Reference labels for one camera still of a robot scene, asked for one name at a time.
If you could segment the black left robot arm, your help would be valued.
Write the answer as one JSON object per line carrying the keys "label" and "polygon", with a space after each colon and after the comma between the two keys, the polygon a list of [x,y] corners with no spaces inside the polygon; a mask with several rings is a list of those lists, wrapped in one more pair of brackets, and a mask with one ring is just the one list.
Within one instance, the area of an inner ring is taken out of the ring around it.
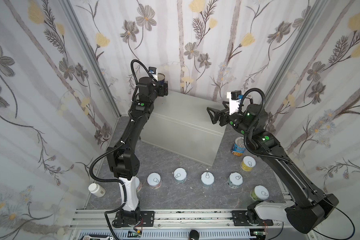
{"label": "black left robot arm", "polygon": [[132,104],[128,111],[129,123],[121,138],[107,155],[110,171],[118,180],[122,194],[122,208],[118,219],[130,225],[141,218],[140,202],[137,197],[136,176],[140,169],[140,161],[135,154],[136,144],[144,125],[149,120],[157,97],[168,95],[166,80],[156,81],[150,77],[140,78]]}

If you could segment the dark chopped tomatoes can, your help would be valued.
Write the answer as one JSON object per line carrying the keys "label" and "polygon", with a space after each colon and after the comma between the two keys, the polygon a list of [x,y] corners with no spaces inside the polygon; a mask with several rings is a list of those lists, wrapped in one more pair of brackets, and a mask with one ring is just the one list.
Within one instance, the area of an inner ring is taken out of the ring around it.
{"label": "dark chopped tomatoes can", "polygon": [[166,80],[166,76],[162,73],[158,73],[157,77],[159,87],[168,88],[168,81]]}

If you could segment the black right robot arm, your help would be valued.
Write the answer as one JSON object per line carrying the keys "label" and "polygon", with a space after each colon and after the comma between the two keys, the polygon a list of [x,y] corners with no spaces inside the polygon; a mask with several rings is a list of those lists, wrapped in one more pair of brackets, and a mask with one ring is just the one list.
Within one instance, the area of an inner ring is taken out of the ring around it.
{"label": "black right robot arm", "polygon": [[288,157],[276,137],[265,130],[268,114],[258,104],[250,104],[244,112],[229,114],[229,108],[208,107],[213,124],[230,125],[243,135],[245,148],[261,158],[285,184],[292,197],[291,205],[256,200],[248,206],[248,223],[259,225],[264,220],[290,223],[297,231],[309,233],[324,221],[339,203],[333,194],[325,194]]}

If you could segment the blue label tall can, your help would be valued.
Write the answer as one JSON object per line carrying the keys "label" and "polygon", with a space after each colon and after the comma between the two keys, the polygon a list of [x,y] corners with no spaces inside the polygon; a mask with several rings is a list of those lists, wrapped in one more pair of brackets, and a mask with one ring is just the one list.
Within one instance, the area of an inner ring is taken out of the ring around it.
{"label": "blue label tall can", "polygon": [[244,138],[243,137],[236,138],[232,145],[231,153],[235,156],[240,157],[243,155],[245,150],[246,148],[244,144]]}

